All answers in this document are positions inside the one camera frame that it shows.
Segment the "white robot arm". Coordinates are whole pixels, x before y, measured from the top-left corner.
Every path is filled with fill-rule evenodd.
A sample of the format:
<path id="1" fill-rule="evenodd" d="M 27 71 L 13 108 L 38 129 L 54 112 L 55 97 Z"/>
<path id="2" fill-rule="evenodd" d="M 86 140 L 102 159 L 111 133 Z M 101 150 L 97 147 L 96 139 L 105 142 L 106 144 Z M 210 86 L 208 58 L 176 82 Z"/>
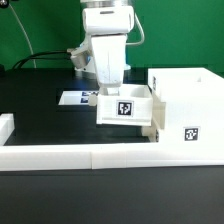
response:
<path id="1" fill-rule="evenodd" d="M 123 84 L 127 34 L 134 26 L 134 9 L 128 0 L 80 0 L 85 39 L 71 51 L 77 69 L 90 63 L 101 90 L 117 95 Z"/>

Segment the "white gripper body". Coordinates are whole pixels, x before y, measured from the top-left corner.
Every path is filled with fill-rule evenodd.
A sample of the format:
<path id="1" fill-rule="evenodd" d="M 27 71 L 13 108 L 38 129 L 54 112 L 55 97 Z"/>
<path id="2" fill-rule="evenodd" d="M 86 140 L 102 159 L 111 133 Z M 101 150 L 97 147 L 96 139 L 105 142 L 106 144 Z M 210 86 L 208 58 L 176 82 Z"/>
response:
<path id="1" fill-rule="evenodd" d="M 82 16 L 99 86 L 120 87 L 126 64 L 127 34 L 134 26 L 133 7 L 85 8 Z"/>

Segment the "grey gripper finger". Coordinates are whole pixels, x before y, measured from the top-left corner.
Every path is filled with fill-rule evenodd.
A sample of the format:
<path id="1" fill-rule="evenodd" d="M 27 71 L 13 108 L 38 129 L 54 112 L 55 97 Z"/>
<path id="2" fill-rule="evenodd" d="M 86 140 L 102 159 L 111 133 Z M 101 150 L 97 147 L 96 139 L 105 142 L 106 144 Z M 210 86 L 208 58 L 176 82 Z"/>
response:
<path id="1" fill-rule="evenodd" d="M 119 95 L 118 87 L 107 88 L 106 91 L 109 96 L 118 96 Z"/>

